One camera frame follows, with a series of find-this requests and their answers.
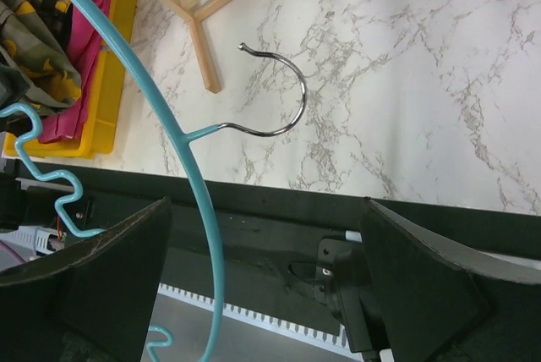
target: hanger hook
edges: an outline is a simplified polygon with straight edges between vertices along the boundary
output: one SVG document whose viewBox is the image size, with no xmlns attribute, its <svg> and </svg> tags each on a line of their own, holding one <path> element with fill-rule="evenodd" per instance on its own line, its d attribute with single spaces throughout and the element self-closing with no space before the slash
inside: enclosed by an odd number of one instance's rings
<svg viewBox="0 0 541 362">
<path fill-rule="evenodd" d="M 295 114 L 295 117 L 293 117 L 293 119 L 287 125 L 271 132 L 256 131 L 255 129 L 246 128 L 242 125 L 238 125 L 237 123 L 221 123 L 218 125 L 218 129 L 232 128 L 232 129 L 236 129 L 237 131 L 244 132 L 246 134 L 250 134 L 254 136 L 262 136 L 262 137 L 278 136 L 280 134 L 283 134 L 289 131 L 291 128 L 297 125 L 298 121 L 301 119 L 301 117 L 304 114 L 304 111 L 306 110 L 308 87 L 306 86 L 306 79 L 304 78 L 303 72 L 301 72 L 300 69 L 291 60 L 286 59 L 282 55 L 279 55 L 277 53 L 255 51 L 251 47 L 246 46 L 244 42 L 238 45 L 238 49 L 246 53 L 249 53 L 252 56 L 256 56 L 257 58 L 275 59 L 279 62 L 284 63 L 286 66 L 288 66 L 297 75 L 298 80 L 301 83 L 301 107 L 298 109 L 297 113 Z"/>
</svg>

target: gray floor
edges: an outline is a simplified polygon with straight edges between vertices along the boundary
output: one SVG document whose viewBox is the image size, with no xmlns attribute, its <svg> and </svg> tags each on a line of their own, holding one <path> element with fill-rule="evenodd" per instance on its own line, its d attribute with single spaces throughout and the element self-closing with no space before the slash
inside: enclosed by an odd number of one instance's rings
<svg viewBox="0 0 541 362">
<path fill-rule="evenodd" d="M 165 326 L 175 335 L 170 348 L 158 349 L 161 362 L 196 361 L 205 350 L 212 314 L 190 304 L 158 295 L 152 324 Z M 151 333 L 148 339 L 161 339 Z M 305 343 L 224 317 L 213 361 L 310 361 L 347 362 L 351 359 Z M 146 352 L 143 362 L 150 362 Z"/>
</svg>

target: pink fabric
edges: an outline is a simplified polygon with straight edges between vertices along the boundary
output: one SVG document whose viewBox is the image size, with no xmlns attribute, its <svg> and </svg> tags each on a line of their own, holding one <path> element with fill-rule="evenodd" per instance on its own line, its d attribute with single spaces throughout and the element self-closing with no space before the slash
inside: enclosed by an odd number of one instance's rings
<svg viewBox="0 0 541 362">
<path fill-rule="evenodd" d="M 111 0 L 92 0 L 104 13 L 109 14 Z M 47 117 L 43 121 L 41 143 L 51 143 L 67 138 L 79 139 L 88 118 L 90 88 L 101 48 L 101 37 L 83 14 L 74 7 L 71 36 L 66 55 L 81 74 L 81 98 L 66 111 Z"/>
</svg>

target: yellow bin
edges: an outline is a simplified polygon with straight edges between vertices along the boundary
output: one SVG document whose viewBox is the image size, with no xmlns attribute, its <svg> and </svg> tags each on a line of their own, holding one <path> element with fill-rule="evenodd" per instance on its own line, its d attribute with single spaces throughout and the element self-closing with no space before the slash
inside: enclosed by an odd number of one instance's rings
<svg viewBox="0 0 541 362">
<path fill-rule="evenodd" d="M 137 0 L 111 0 L 109 19 L 124 39 L 130 40 L 134 26 Z M 124 66 L 110 50 L 100 51 L 94 80 L 90 91 L 88 118 L 80 140 L 63 140 L 52 144 L 40 144 L 31 140 L 25 149 L 31 156 L 66 156 L 92 158 L 95 153 L 112 152 L 117 129 L 118 109 L 124 81 Z M 17 156 L 15 137 L 6 135 L 3 151 Z"/>
</svg>

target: white marble surface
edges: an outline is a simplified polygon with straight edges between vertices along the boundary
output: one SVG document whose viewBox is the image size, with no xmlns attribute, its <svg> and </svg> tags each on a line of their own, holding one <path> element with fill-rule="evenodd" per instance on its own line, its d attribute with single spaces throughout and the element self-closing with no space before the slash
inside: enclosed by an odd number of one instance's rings
<svg viewBox="0 0 541 362">
<path fill-rule="evenodd" d="M 286 136 L 223 130 L 194 142 L 205 178 L 541 212 L 541 0 L 235 0 L 205 28 L 216 96 L 183 21 L 139 0 L 133 42 L 148 40 L 136 50 L 185 130 L 273 129 L 295 111 L 292 73 L 240 41 L 291 58 L 310 88 Z M 64 162 L 184 175 L 131 79 L 115 151 Z"/>
</svg>

